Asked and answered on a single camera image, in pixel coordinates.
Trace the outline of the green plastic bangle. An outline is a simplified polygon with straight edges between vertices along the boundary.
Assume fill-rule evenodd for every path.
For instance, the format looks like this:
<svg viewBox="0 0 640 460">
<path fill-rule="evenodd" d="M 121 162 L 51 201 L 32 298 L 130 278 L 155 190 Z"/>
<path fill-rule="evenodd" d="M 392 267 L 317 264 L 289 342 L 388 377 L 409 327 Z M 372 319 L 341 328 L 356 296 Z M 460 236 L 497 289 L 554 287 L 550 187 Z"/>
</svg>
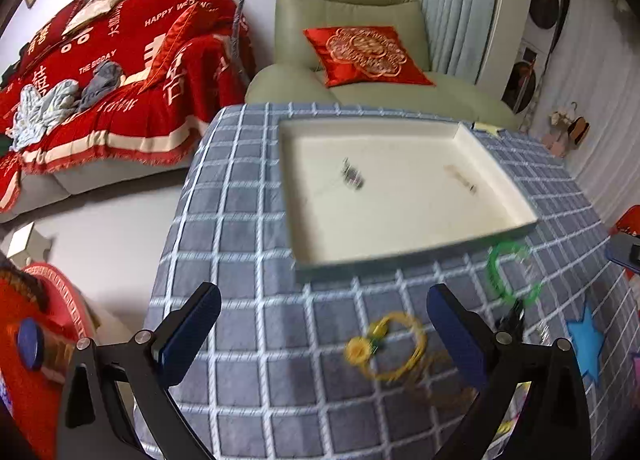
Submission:
<svg viewBox="0 0 640 460">
<path fill-rule="evenodd" d="M 542 289 L 542 273 L 532 250 L 523 243 L 503 241 L 489 253 L 487 278 L 501 301 L 514 304 L 520 301 L 532 306 Z"/>
</svg>

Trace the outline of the black hair clip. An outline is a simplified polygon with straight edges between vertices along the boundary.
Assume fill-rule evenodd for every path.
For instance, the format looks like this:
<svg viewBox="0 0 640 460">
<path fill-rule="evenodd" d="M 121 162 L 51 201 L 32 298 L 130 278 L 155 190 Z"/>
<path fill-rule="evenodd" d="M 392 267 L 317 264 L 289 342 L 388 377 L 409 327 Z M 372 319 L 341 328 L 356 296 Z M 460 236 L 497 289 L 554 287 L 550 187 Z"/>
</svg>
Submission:
<svg viewBox="0 0 640 460">
<path fill-rule="evenodd" d="M 525 306 L 523 300 L 518 298 L 510 308 L 509 313 L 498 320 L 496 330 L 510 334 L 511 338 L 516 342 L 522 342 L 524 327 Z"/>
</svg>

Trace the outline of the cream jewelry tray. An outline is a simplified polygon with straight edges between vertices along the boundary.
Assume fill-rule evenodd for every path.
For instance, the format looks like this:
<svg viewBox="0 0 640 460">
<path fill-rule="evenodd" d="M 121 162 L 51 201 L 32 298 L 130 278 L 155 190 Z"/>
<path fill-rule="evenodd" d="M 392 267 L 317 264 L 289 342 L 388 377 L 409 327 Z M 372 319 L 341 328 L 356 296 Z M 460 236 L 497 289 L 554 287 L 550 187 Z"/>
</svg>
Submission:
<svg viewBox="0 0 640 460">
<path fill-rule="evenodd" d="M 286 221 L 300 279 L 390 272 L 517 239 L 539 216 L 461 122 L 303 116 L 278 125 Z M 346 186 L 343 161 L 361 189 Z M 470 194 L 446 171 L 477 184 Z"/>
</svg>

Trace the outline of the red container on floor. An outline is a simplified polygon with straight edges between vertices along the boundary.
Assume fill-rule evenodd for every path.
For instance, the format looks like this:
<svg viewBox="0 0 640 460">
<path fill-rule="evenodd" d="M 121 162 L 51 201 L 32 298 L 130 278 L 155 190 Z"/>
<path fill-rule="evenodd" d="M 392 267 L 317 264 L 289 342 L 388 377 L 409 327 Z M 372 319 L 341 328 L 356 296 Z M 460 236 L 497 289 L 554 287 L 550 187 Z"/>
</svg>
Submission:
<svg viewBox="0 0 640 460">
<path fill-rule="evenodd" d="M 611 236 L 619 232 L 633 237 L 640 236 L 640 206 L 638 204 L 631 206 L 610 229 Z"/>
</svg>

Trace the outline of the blue star patch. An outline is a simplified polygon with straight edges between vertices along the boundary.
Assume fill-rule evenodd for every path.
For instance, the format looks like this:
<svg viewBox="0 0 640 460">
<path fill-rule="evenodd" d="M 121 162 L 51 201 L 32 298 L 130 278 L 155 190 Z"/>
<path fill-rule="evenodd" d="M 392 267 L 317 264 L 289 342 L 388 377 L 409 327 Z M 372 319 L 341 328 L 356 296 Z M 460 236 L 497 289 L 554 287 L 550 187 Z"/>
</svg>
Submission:
<svg viewBox="0 0 640 460">
<path fill-rule="evenodd" d="M 579 319 L 566 322 L 566 328 L 574 347 L 580 374 L 583 378 L 589 378 L 594 385 L 599 385 L 604 334 L 594 325 L 592 310 L 588 304 L 584 305 Z"/>
</svg>

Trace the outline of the red round box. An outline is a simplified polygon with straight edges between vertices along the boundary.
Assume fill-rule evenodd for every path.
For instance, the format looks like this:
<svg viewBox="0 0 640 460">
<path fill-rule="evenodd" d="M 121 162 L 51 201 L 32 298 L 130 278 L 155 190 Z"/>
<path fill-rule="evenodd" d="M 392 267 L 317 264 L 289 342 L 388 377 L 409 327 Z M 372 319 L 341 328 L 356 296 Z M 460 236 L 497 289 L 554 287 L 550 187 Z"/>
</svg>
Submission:
<svg viewBox="0 0 640 460">
<path fill-rule="evenodd" d="M 1 402 L 36 456 L 52 459 L 70 356 L 96 327 L 79 290 L 57 268 L 35 263 L 23 272 L 36 280 L 34 293 L 1 274 Z"/>
</svg>

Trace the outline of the yellow star patch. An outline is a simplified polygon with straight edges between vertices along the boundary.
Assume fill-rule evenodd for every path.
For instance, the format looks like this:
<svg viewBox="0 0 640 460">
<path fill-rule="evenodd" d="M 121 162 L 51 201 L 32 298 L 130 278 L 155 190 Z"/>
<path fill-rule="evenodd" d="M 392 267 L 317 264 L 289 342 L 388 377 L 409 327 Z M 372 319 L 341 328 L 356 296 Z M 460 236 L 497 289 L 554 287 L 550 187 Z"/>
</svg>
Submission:
<svg viewBox="0 0 640 460">
<path fill-rule="evenodd" d="M 482 123 L 482 122 L 474 122 L 472 124 L 472 130 L 476 132 L 483 132 L 492 137 L 499 137 L 503 128 L 500 126 L 495 126 L 492 124 Z"/>
</svg>

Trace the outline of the silver hair clip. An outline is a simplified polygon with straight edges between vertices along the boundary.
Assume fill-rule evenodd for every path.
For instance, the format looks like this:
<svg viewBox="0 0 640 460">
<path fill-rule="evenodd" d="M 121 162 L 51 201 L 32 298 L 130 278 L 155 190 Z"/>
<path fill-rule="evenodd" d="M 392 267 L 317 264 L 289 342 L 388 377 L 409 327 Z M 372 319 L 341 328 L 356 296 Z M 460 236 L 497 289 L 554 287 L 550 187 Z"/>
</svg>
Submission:
<svg viewBox="0 0 640 460">
<path fill-rule="evenodd" d="M 456 166 L 446 165 L 445 171 L 469 191 L 470 194 L 477 194 L 477 184 L 469 180 Z"/>
</svg>

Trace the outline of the grey sofa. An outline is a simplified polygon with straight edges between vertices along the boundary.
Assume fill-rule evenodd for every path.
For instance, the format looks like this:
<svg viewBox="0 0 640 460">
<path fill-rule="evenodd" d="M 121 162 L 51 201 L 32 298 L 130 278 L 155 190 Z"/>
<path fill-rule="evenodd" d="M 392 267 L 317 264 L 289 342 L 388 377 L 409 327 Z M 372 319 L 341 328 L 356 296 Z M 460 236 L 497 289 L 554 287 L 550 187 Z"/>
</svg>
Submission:
<svg viewBox="0 0 640 460">
<path fill-rule="evenodd" d="M 20 181 L 20 192 L 8 212 L 1 214 L 2 223 L 21 214 L 50 206 L 78 194 L 105 186 L 137 180 L 146 176 L 188 168 L 192 154 L 177 164 L 147 165 L 122 159 L 95 160 L 86 164 L 66 168 L 51 174 L 25 174 Z"/>
</svg>

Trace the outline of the light blue clothing bundle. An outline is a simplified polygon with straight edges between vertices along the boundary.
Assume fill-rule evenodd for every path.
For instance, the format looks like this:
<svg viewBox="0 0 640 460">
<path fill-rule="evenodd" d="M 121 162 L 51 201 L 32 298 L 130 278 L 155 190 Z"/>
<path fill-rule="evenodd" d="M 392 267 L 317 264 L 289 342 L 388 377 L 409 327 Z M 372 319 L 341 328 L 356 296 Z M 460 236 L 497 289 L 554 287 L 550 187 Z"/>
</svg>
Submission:
<svg viewBox="0 0 640 460">
<path fill-rule="evenodd" d="M 40 142 L 44 136 L 77 112 L 79 85 L 75 80 L 63 80 L 41 95 L 28 84 L 21 90 L 20 102 L 13 117 L 8 137 L 11 150 L 20 152 Z"/>
</svg>

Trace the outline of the red embroidered cushion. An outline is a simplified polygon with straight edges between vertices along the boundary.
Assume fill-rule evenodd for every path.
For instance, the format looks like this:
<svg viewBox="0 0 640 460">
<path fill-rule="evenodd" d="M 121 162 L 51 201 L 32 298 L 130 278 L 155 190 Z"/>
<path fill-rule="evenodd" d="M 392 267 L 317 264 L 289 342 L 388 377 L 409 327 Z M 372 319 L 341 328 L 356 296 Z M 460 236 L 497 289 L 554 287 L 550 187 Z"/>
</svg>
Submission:
<svg viewBox="0 0 640 460">
<path fill-rule="evenodd" d="M 434 86 L 400 42 L 394 27 L 305 29 L 319 57 L 326 87 L 357 83 Z"/>
</svg>

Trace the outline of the grey clothing piece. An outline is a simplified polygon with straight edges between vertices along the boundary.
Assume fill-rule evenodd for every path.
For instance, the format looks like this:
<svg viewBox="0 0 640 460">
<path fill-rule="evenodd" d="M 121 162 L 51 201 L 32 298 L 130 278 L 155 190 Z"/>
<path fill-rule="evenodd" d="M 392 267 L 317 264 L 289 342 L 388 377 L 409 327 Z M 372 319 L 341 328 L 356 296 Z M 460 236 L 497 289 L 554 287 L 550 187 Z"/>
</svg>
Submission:
<svg viewBox="0 0 640 460">
<path fill-rule="evenodd" d="M 122 67 L 117 62 L 106 60 L 98 64 L 92 79 L 81 92 L 78 110 L 86 111 L 114 92 L 119 87 L 121 77 Z"/>
</svg>

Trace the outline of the red wedding sofa blanket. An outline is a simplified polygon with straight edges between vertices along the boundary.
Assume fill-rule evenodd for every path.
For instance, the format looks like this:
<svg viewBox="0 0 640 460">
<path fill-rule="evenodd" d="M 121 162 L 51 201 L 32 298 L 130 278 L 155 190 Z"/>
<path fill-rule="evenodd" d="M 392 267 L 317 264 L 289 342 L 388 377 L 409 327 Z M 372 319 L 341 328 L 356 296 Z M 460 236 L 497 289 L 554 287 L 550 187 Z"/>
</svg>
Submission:
<svg viewBox="0 0 640 460">
<path fill-rule="evenodd" d="M 233 0 L 122 0 L 64 36 L 86 3 L 72 1 L 28 44 L 1 90 L 2 134 L 8 137 L 25 85 L 43 95 L 75 80 L 80 101 L 96 66 L 110 60 L 122 67 L 119 87 L 88 110 L 77 109 L 40 142 L 2 151 L 1 214 L 16 202 L 23 173 L 51 174 L 104 159 L 179 163 L 221 108 L 244 100 L 255 73 L 247 23 L 235 15 Z"/>
</svg>

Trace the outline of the printed face pillow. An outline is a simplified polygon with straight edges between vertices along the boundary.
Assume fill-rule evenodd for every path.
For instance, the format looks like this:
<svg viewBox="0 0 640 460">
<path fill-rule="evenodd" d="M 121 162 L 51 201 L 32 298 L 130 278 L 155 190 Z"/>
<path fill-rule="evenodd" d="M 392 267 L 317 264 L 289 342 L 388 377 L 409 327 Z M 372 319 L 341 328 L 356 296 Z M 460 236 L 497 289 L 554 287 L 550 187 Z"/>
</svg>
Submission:
<svg viewBox="0 0 640 460">
<path fill-rule="evenodd" d="M 90 24 L 91 21 L 109 14 L 122 0 L 91 0 L 66 24 L 63 35 L 67 36 Z"/>
</svg>

